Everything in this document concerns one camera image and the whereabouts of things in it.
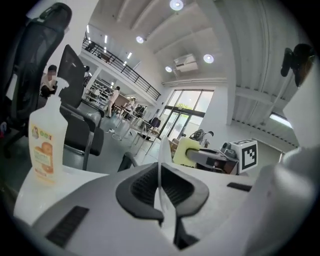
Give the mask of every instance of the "bottle label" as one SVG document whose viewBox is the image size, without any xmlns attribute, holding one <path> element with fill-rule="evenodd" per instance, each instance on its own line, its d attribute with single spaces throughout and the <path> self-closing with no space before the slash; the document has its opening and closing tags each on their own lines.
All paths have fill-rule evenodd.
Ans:
<svg viewBox="0 0 320 256">
<path fill-rule="evenodd" d="M 33 169 L 38 177 L 53 181 L 53 136 L 34 124 L 30 125 L 29 136 L 32 136 L 32 139 L 29 140 L 29 147 Z"/>
</svg>

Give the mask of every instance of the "black office chair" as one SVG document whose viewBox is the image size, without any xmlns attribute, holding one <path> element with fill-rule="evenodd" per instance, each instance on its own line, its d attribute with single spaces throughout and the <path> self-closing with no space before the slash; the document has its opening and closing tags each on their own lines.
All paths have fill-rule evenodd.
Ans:
<svg viewBox="0 0 320 256">
<path fill-rule="evenodd" d="M 23 136 L 28 136 L 30 113 L 36 110 L 43 71 L 49 58 L 64 38 L 65 29 L 72 17 L 71 9 L 63 3 L 55 3 L 39 18 L 34 18 L 21 29 L 21 36 L 8 52 L 4 72 L 9 73 L 1 87 L 4 88 L 1 110 L 9 127 L 18 130 L 4 145 L 4 155 L 10 157 L 9 147 Z"/>
<path fill-rule="evenodd" d="M 66 45 L 62 54 L 57 76 L 69 83 L 69 87 L 60 92 L 60 113 L 68 122 L 64 146 L 84 155 L 82 169 L 87 170 L 89 155 L 99 156 L 104 143 L 104 131 L 94 120 L 77 108 L 82 101 L 85 68 L 78 55 Z M 40 96 L 38 108 L 44 107 L 47 99 Z"/>
</svg>

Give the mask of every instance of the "yellow object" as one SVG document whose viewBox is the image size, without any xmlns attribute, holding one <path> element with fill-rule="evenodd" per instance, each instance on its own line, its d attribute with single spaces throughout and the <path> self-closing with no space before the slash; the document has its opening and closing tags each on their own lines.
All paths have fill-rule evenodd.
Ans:
<svg viewBox="0 0 320 256">
<path fill-rule="evenodd" d="M 57 92 L 68 83 L 57 78 Z M 68 127 L 67 120 L 60 113 L 61 100 L 51 95 L 45 106 L 32 112 L 29 118 L 29 151 L 32 169 L 39 181 L 51 185 L 59 180 L 63 171 L 63 151 Z"/>
<path fill-rule="evenodd" d="M 176 148 L 173 162 L 178 165 L 196 167 L 196 162 L 189 160 L 186 156 L 188 149 L 199 150 L 201 148 L 198 141 L 183 137 Z"/>
</svg>

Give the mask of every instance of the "floor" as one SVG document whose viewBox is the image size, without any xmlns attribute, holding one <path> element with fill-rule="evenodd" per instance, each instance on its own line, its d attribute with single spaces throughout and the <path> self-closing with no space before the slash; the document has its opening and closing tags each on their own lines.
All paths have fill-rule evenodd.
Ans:
<svg viewBox="0 0 320 256">
<path fill-rule="evenodd" d="M 99 122 L 100 114 L 95 109 L 84 104 L 81 104 L 78 109 L 88 113 L 96 123 Z M 119 127 L 116 128 L 119 121 L 120 119 L 118 119 L 117 116 L 113 116 L 112 118 L 105 117 L 101 122 L 100 128 L 105 132 L 108 132 L 109 129 L 114 129 L 116 134 L 123 136 L 129 124 L 127 122 L 121 123 Z M 112 138 L 111 133 L 105 133 L 101 154 L 99 156 L 89 156 L 87 171 L 102 174 L 116 173 L 124 153 L 130 151 L 135 154 L 138 151 L 142 139 L 139 140 L 137 145 L 130 147 L 135 136 L 136 132 L 132 131 L 132 135 L 128 133 L 123 140 L 118 141 Z M 0 140 L 0 148 L 2 148 L 6 139 L 8 138 Z M 138 164 L 143 165 L 158 161 L 160 144 L 157 142 L 154 143 L 152 149 L 149 151 L 148 155 L 146 155 L 150 145 L 151 143 L 144 143 L 138 154 L 135 156 Z M 4 158 L 3 153 L 0 154 L 0 175 L 2 180 L 4 180 L 11 189 L 18 192 L 31 168 L 28 138 L 23 137 L 16 142 L 10 148 L 10 152 L 12 155 L 10 159 Z M 63 164 L 81 169 L 83 164 L 83 155 L 65 148 L 63 150 Z"/>
</svg>

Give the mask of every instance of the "chair backrest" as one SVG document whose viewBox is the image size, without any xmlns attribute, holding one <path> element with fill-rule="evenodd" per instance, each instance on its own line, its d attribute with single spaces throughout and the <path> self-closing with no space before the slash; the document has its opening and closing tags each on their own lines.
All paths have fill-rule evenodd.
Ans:
<svg viewBox="0 0 320 256">
<path fill-rule="evenodd" d="M 69 83 L 69 87 L 60 92 L 61 101 L 74 108 L 79 107 L 84 92 L 86 69 L 69 44 L 64 48 L 57 76 Z"/>
<path fill-rule="evenodd" d="M 27 24 L 14 58 L 16 83 L 10 110 L 14 122 L 25 122 L 36 109 L 44 69 L 61 43 L 71 16 L 67 5 L 55 3 Z"/>
</svg>

